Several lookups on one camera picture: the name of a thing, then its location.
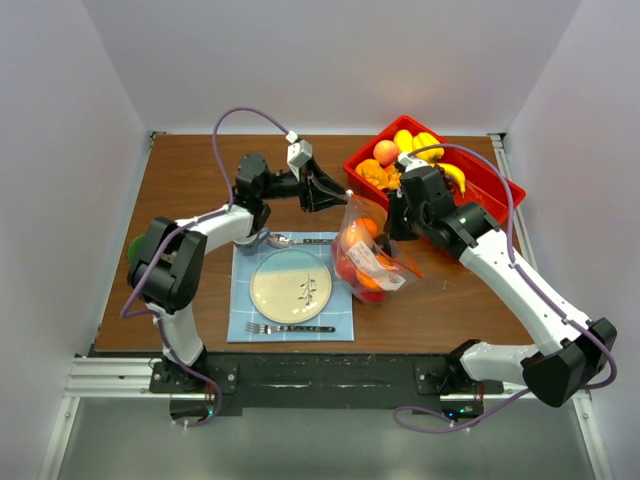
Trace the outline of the orange fruit back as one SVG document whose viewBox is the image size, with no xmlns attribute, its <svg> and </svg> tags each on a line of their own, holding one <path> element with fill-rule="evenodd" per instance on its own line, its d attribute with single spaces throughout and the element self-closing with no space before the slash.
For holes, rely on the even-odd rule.
<svg viewBox="0 0 640 480">
<path fill-rule="evenodd" d="M 380 230 L 376 222 L 370 218 L 360 218 L 359 223 L 367 230 L 372 238 L 376 238 L 380 234 Z"/>
</svg>

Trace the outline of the orange fruit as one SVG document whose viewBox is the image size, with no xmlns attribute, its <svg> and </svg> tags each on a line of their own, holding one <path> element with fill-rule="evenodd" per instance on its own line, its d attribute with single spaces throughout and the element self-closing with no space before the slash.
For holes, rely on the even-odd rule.
<svg viewBox="0 0 640 480">
<path fill-rule="evenodd" d="M 374 278 L 372 278 L 371 276 L 367 275 L 366 273 L 362 272 L 362 271 L 357 271 L 356 272 L 356 278 L 357 281 L 359 282 L 359 284 L 367 290 L 370 291 L 381 291 L 382 287 L 376 282 L 376 280 Z"/>
<path fill-rule="evenodd" d="M 380 230 L 376 222 L 370 218 L 360 218 L 359 223 L 367 230 L 372 238 L 376 238 L 380 234 Z"/>
</svg>

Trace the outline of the clear zip top bag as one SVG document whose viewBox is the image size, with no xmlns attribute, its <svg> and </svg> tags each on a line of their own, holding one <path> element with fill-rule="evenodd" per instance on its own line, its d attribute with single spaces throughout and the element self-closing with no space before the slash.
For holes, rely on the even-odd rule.
<svg viewBox="0 0 640 480">
<path fill-rule="evenodd" d="M 353 262 L 356 272 L 362 271 L 376 280 L 376 282 L 382 287 L 382 291 L 387 293 L 386 298 L 422 279 L 423 274 L 419 270 L 415 261 L 404 251 L 397 241 L 392 240 L 389 237 L 391 239 L 391 246 L 393 249 L 392 257 L 386 255 L 376 245 L 375 239 L 382 234 L 386 234 L 384 231 L 384 226 L 387 220 L 386 210 L 377 203 L 361 197 L 352 191 L 347 192 L 347 198 L 348 202 L 346 204 L 346 210 L 340 230 L 331 246 L 335 274 L 337 275 L 335 271 L 336 257 L 339 255 L 345 255 Z M 370 234 L 368 234 L 368 238 L 365 241 L 358 242 L 349 250 L 343 250 L 340 244 L 341 231 L 351 221 L 358 220 L 360 218 L 370 218 L 374 220 L 379 227 L 380 234 L 376 238 L 372 238 Z M 365 289 L 358 281 L 353 285 L 348 283 L 346 283 L 346 285 L 352 295 L 362 303 L 372 304 L 363 302 L 360 299 L 359 292 Z"/>
</svg>

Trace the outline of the red apple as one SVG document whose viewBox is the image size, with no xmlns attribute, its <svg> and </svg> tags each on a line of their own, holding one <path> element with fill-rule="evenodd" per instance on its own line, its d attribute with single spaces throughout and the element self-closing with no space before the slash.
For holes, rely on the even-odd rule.
<svg viewBox="0 0 640 480">
<path fill-rule="evenodd" d="M 387 293 L 382 290 L 361 290 L 359 292 L 360 299 L 363 302 L 378 304 L 385 300 Z"/>
<path fill-rule="evenodd" d="M 345 255 L 339 255 L 335 259 L 335 271 L 346 283 L 353 285 L 357 282 L 356 268 L 353 262 Z"/>
</svg>

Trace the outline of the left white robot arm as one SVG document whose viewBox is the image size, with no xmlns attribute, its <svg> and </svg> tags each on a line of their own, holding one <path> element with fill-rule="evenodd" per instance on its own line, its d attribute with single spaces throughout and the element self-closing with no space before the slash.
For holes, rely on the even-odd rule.
<svg viewBox="0 0 640 480">
<path fill-rule="evenodd" d="M 311 155 L 302 153 L 289 170 L 272 172 L 263 155 L 249 153 L 239 163 L 227 204 L 191 219 L 157 217 L 134 245 L 127 274 L 132 293 L 121 315 L 137 316 L 133 302 L 144 303 L 159 331 L 162 355 L 173 367 L 171 378 L 185 392 L 218 389 L 192 308 L 204 259 L 230 243 L 256 243 L 266 232 L 269 200 L 279 198 L 296 198 L 303 211 L 315 213 L 345 204 L 347 194 Z"/>
</svg>

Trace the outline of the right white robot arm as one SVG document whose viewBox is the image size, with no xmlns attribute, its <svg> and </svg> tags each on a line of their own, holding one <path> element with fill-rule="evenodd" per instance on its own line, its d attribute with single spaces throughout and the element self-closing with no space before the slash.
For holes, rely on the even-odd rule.
<svg viewBox="0 0 640 480">
<path fill-rule="evenodd" d="M 389 197 L 386 229 L 394 240 L 425 237 L 480 278 L 532 339 L 529 346 L 469 340 L 448 356 L 448 386 L 469 392 L 480 381 L 527 387 L 551 407 L 562 406 L 604 368 L 617 330 L 592 320 L 558 294 L 514 250 L 508 234 L 479 204 L 457 206 L 439 170 L 423 161 L 405 167 Z"/>
</svg>

